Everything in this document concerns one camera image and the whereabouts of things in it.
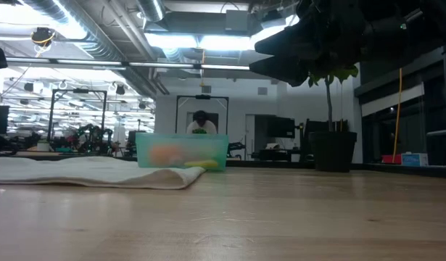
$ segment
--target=translucent green container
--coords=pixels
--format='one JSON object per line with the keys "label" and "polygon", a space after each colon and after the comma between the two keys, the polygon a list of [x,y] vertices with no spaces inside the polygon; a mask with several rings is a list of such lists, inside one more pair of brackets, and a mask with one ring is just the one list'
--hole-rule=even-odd
{"label": "translucent green container", "polygon": [[203,167],[223,171],[227,135],[136,133],[139,167]]}

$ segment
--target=blue box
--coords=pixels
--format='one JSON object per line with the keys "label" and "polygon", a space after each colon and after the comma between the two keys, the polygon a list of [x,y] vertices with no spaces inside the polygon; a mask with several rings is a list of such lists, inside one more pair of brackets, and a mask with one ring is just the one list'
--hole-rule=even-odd
{"label": "blue box", "polygon": [[427,154],[425,153],[404,153],[402,154],[402,165],[404,166],[427,166]]}
{"label": "blue box", "polygon": [[136,133],[139,167],[226,169],[227,135]]}

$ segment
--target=table surface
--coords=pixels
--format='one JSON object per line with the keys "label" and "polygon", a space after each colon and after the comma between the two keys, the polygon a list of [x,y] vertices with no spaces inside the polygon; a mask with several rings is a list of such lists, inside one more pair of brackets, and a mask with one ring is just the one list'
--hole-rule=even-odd
{"label": "table surface", "polygon": [[177,191],[0,185],[10,260],[446,260],[446,179],[230,168]]}

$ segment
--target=person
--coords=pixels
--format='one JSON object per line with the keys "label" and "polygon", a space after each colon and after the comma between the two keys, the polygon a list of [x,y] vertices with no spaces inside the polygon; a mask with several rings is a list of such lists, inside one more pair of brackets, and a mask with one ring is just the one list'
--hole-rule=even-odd
{"label": "person", "polygon": [[200,110],[194,113],[193,122],[187,127],[187,134],[216,134],[216,126],[209,119],[206,112]]}

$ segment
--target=potted plant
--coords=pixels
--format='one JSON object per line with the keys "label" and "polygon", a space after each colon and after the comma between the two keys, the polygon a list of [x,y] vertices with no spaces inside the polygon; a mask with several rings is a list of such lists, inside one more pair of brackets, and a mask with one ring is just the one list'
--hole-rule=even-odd
{"label": "potted plant", "polygon": [[324,79],[328,105],[329,131],[310,133],[308,137],[315,155],[315,168],[321,171],[349,172],[357,133],[334,130],[330,85],[335,78],[342,84],[350,76],[356,77],[358,68],[353,65],[352,67],[335,69],[327,75],[312,72],[309,72],[308,75],[310,77],[308,79],[310,87],[318,85],[318,81]]}

